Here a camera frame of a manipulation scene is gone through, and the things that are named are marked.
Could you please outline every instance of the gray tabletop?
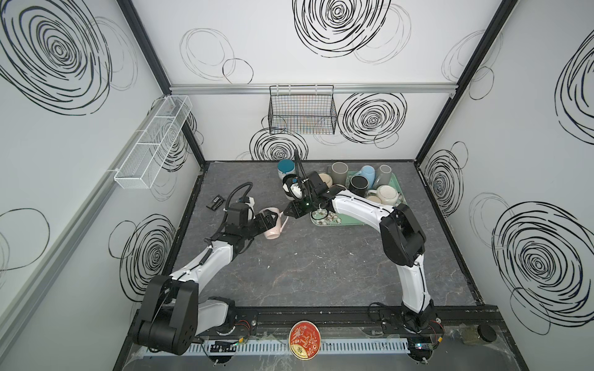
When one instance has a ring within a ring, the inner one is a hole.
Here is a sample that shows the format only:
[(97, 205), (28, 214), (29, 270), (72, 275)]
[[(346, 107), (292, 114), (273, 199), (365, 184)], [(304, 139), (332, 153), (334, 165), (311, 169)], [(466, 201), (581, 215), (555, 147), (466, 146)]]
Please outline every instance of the gray tabletop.
[[(365, 163), (347, 163), (359, 170)], [(377, 168), (384, 163), (368, 163)], [(435, 211), (410, 162), (386, 163), (398, 178), (407, 203), (427, 236), (425, 275), (435, 305), (474, 305)], [(325, 172), (328, 163), (304, 163), (306, 172)], [(206, 205), (216, 196), (227, 198), (244, 182), (257, 211), (281, 210), (289, 202), (280, 188), (276, 163), (210, 164), (188, 230), (175, 262), (180, 269), (205, 247), (220, 224), (223, 207)], [(372, 302), (399, 305), (402, 288), (396, 270), (384, 254), (380, 234), (370, 226), (315, 226), (309, 217), (291, 219), (278, 239), (256, 237), (251, 247), (217, 273), (203, 288), (209, 296), (235, 300), (238, 306), (366, 306)]]

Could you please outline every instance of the red round tin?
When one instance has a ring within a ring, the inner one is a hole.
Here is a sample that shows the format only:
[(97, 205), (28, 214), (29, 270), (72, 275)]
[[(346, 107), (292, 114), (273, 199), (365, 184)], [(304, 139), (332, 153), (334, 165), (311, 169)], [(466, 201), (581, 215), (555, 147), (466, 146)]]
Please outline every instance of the red round tin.
[(297, 322), (289, 333), (289, 348), (300, 360), (312, 359), (321, 345), (320, 330), (309, 321)]

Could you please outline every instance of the black frame post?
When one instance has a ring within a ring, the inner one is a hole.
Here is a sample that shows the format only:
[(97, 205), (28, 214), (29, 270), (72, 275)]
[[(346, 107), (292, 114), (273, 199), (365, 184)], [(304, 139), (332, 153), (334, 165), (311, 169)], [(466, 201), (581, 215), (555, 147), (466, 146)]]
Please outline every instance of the black frame post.
[[(157, 52), (154, 51), (153, 44), (151, 44), (150, 39), (148, 38), (148, 34), (144, 29), (143, 23), (140, 20), (140, 16), (134, 8), (134, 4), (132, 4), (132, 0), (117, 0), (126, 21), (128, 22), (128, 26), (132, 30), (136, 41), (138, 42), (138, 46), (142, 51), (144, 58), (146, 59), (148, 66), (150, 67), (151, 71), (153, 71), (153, 75), (161, 91), (163, 94), (168, 95), (171, 94), (171, 83), (167, 78), (167, 74), (165, 73), (165, 69), (161, 65), (159, 61), (159, 57), (157, 57)], [(198, 164), (200, 164), (200, 168), (204, 169), (206, 165), (206, 160), (204, 159), (204, 155), (198, 146), (198, 142), (196, 141), (196, 137), (194, 133), (192, 133), (192, 129), (184, 123), (182, 126), (182, 132), (184, 133), (185, 139), (188, 141), (188, 145), (192, 152), (194, 153), (194, 157)]]
[(491, 45), (493, 45), (495, 42), (495, 39), (499, 35), (501, 28), (507, 21), (517, 2), (518, 0), (502, 0), (501, 4), (499, 4), (499, 8), (497, 8), (491, 23), (489, 23), (489, 26), (486, 28), (481, 41), (476, 47), (475, 52), (472, 54), (472, 57), (470, 57), (470, 61), (466, 65), (464, 72), (462, 72), (462, 75), (458, 80), (458, 89), (456, 90), (455, 95), (452, 98), (449, 98), (445, 106), (441, 109), (441, 113), (435, 121), (433, 128), (431, 128), (431, 131), (425, 139), (421, 150), (416, 155), (415, 162), (418, 164), (423, 162), (429, 153), (429, 150), (433, 146), (437, 136), (439, 136), (444, 125), (450, 118), (451, 113), (454, 112), (454, 108), (456, 108), (458, 102), (462, 98), (462, 95), (464, 95), (466, 87), (472, 81), (476, 70), (479, 69), (479, 66), (481, 65), (483, 59), (485, 59), (487, 52), (491, 48)]

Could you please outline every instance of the small black box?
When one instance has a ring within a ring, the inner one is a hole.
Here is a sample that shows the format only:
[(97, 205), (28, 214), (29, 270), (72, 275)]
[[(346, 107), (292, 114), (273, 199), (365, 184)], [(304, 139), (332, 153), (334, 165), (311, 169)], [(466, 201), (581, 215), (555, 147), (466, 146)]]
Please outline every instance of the small black box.
[(210, 201), (210, 203), (206, 205), (206, 207), (211, 209), (212, 211), (215, 211), (223, 204), (224, 201), (225, 199), (222, 198), (221, 195), (217, 195), (217, 197), (213, 198), (213, 200)]

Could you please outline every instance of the black metal frame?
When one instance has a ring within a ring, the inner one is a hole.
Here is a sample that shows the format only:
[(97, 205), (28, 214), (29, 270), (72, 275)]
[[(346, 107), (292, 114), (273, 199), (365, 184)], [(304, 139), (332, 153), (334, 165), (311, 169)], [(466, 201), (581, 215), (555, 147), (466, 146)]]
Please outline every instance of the black metal frame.
[(458, 80), (458, 89), (456, 89), (455, 95), (452, 98), (448, 99), (445, 106), (441, 110), (441, 113), (435, 121), (433, 128), (431, 128), (429, 135), (425, 139), (425, 142), (423, 143), (421, 150), (416, 155), (415, 162), (419, 164), (423, 162), (423, 160), (431, 150), (431, 147), (437, 139), (437, 136), (439, 136), (444, 125), (450, 118), (450, 115), (452, 114), (452, 112), (454, 112), (454, 108), (456, 108), (456, 105), (462, 98), (462, 95), (464, 95), (466, 87), (472, 81), (472, 78), (474, 77), (476, 70), (481, 65), (483, 59), (485, 59), (487, 52), (489, 51), (491, 45), (499, 35), (501, 28), (507, 21), (507, 18), (510, 16), (511, 11), (514, 9), (517, 2), (518, 0), (502, 0), (499, 4), (499, 8), (497, 8), (497, 11), (493, 16), (493, 19), (491, 20), (491, 23), (489, 23), (489, 26), (486, 28), (485, 33), (481, 38), (481, 41), (479, 42), (474, 53), (472, 54), (472, 57), (470, 57), (470, 61), (466, 65), (464, 72), (462, 72), (462, 75)]
[[(134, 33), (134, 36), (137, 39), (137, 42), (140, 46), (140, 49), (143, 51), (147, 62), (153, 71), (155, 79), (159, 83), (160, 88), (162, 89), (164, 94), (170, 94), (170, 83), (165, 74), (165, 70), (161, 66), (159, 59), (156, 55), (155, 50), (153, 49), (152, 44), (148, 38), (148, 35), (142, 25), (142, 22), (134, 8), (131, 0), (117, 0), (118, 4), (124, 13), (124, 17), (128, 21), (128, 24)], [(478, 47), (476, 48), (474, 54), (472, 55), (470, 62), (466, 66), (462, 76), (460, 77), (460, 81), (458, 82), (458, 89), (456, 94), (453, 98), (449, 99), (448, 102), (443, 107), (438, 119), (436, 120), (431, 132), (429, 133), (427, 139), (425, 140), (419, 154), (416, 156), (415, 160), (392, 160), (395, 162), (413, 162), (418, 173), (421, 181), (424, 185), (425, 191), (431, 204), (435, 210), (435, 213), (440, 221), (441, 227), (444, 230), (444, 233), (450, 243), (452, 251), (460, 265), (460, 269), (464, 273), (467, 283), (469, 285), (470, 291), (473, 294), (477, 302), (477, 306), (437, 306), (435, 307), (437, 311), (437, 315), (442, 320), (442, 324), (445, 326), (455, 326), (461, 324), (478, 324), (478, 323), (491, 323), (493, 325), (498, 325), (502, 331), (504, 331), (505, 340), (514, 353), (514, 356), (522, 370), (528, 370), (526, 363), (524, 362), (520, 351), (518, 350), (515, 341), (513, 340), (511, 334), (509, 333), (507, 326), (499, 313), (499, 310), (495, 306), (485, 305), (480, 292), (476, 288), (475, 282), (462, 258), (458, 246), (453, 238), (453, 235), (445, 221), (445, 218), (441, 214), (437, 202), (429, 189), (427, 187), (427, 183), (419, 170), (419, 165), (423, 161), (423, 159), (429, 153), (433, 143), (437, 139), (437, 136), (441, 132), (443, 126), (446, 124), (447, 119), (450, 117), (452, 111), (456, 107), (456, 104), (462, 98), (463, 93), (465, 92), (466, 87), (470, 83), (474, 73), (478, 69), (479, 65), (481, 64), (483, 58), (485, 57), (487, 51), (493, 44), (495, 38), (499, 34), (502, 26), (504, 25), (505, 21), (507, 20), (508, 16), (511, 14), (514, 6), (516, 5), (517, 0), (502, 0), (497, 12), (495, 13), (489, 27), (485, 31), (483, 38), (479, 42)], [(187, 139), (192, 152), (196, 156), (196, 160), (204, 169), (204, 173), (197, 178), (196, 184), (194, 185), (194, 189), (192, 190), (192, 194), (188, 201), (188, 205), (186, 206), (182, 222), (178, 233), (176, 234), (172, 249), (168, 256), (168, 259), (165, 263), (165, 267), (163, 269), (163, 274), (171, 273), (173, 269), (173, 265), (175, 263), (175, 259), (179, 252), (179, 248), (181, 247), (181, 243), (184, 239), (185, 233), (187, 231), (190, 218), (192, 216), (192, 212), (195, 207), (195, 203), (200, 193), (200, 189), (202, 186), (202, 182), (204, 180), (204, 176), (206, 175), (208, 164), (209, 162), (205, 161), (202, 152), (196, 142), (196, 139), (191, 132), (188, 125), (184, 125), (182, 128), (185, 138)], [(305, 162), (321, 162), (322, 160), (316, 161), (305, 161)], [(350, 161), (350, 162), (364, 162), (363, 160), (358, 161)], [(391, 307), (394, 311), (399, 312), (400, 307)], [(384, 321), (374, 321), (369, 318), (368, 308), (367, 307), (238, 307), (237, 308), (239, 316), (248, 319), (255, 319), (257, 321), (257, 328), (258, 329), (266, 329), (266, 328), (275, 328), (275, 329), (287, 329), (287, 331), (297, 322), (302, 321), (304, 319), (309, 320), (315, 323), (317, 326), (325, 327), (325, 326), (346, 326), (346, 327), (364, 327), (364, 328), (376, 328), (381, 330), (384, 334), (400, 334), (403, 330), (401, 326), (396, 324), (394, 321), (390, 320), (390, 317), (394, 313), (392, 310), (383, 309), (381, 307), (372, 307), (369, 309), (369, 312), (373, 317), (378, 316), (378, 318), (385, 319)], [(132, 336), (131, 336), (131, 327), (128, 331), (128, 335), (124, 341), (124, 344), (120, 350), (120, 354), (118, 359), (114, 365), (114, 370), (122, 370), (125, 366), (125, 361), (128, 357), (128, 353), (132, 347)]]

